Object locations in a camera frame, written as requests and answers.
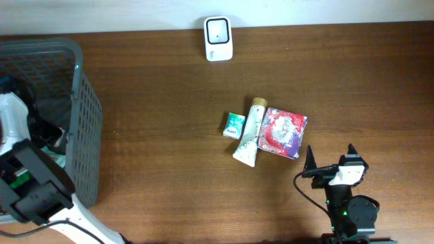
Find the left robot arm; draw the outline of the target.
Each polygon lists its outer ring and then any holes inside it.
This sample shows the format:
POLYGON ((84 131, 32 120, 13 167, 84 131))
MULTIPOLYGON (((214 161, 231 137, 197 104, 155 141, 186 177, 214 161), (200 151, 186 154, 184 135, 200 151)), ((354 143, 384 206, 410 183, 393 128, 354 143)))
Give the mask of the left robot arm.
POLYGON ((38 226, 18 237, 52 229, 74 243, 127 243, 83 206, 71 178, 43 151, 62 136, 39 114, 31 85, 1 78, 1 209, 38 226))

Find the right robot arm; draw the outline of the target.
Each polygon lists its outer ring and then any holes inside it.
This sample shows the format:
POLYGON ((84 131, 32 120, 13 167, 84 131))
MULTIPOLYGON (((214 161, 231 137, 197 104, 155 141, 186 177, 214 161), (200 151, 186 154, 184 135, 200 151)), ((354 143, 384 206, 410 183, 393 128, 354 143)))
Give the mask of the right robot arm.
POLYGON ((380 210, 380 203, 365 195, 354 195, 352 189, 363 182, 369 165, 355 150, 348 145, 346 154, 341 155, 337 164, 318 167, 312 148, 307 147, 306 161, 299 177, 312 179, 311 188, 325 190, 325 207, 316 203, 301 190, 298 192, 316 207, 326 213, 330 219, 332 232, 321 236, 322 243, 395 243, 390 238, 373 239, 376 232, 375 222, 380 210))

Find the small teal gum pack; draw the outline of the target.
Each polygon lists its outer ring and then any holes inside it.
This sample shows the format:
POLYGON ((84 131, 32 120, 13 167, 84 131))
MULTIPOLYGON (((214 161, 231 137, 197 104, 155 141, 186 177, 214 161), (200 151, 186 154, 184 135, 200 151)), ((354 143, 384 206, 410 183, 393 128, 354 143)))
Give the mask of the small teal gum pack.
POLYGON ((242 135, 245 117, 235 113, 229 113, 222 135, 232 139, 240 139, 242 135))

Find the red purple tissue pack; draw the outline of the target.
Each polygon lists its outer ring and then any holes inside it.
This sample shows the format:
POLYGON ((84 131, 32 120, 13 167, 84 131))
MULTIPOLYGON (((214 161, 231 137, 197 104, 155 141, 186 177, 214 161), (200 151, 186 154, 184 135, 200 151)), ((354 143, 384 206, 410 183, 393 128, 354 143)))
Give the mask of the red purple tissue pack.
POLYGON ((260 128, 258 148, 289 159, 297 159, 308 117, 268 108, 260 128))

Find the white tube with cork cap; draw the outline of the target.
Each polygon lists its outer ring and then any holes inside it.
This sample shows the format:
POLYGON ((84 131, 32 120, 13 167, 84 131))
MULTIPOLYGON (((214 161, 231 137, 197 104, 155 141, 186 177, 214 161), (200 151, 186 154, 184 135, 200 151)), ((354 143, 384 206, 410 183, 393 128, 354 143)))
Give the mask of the white tube with cork cap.
POLYGON ((264 98, 252 100, 241 141, 233 153, 234 159, 250 167, 255 167, 256 164, 258 137, 267 104, 268 102, 264 98))

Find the teal wipes packet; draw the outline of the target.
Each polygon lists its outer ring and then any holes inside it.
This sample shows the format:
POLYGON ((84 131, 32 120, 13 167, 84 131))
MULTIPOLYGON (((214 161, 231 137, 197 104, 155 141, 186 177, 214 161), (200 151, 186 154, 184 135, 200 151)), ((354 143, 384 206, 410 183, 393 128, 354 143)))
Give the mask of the teal wipes packet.
POLYGON ((53 161, 56 162, 61 168, 64 168, 66 165, 66 156, 60 155, 56 152, 51 151, 48 147, 44 146, 41 149, 47 156, 49 156, 53 161))

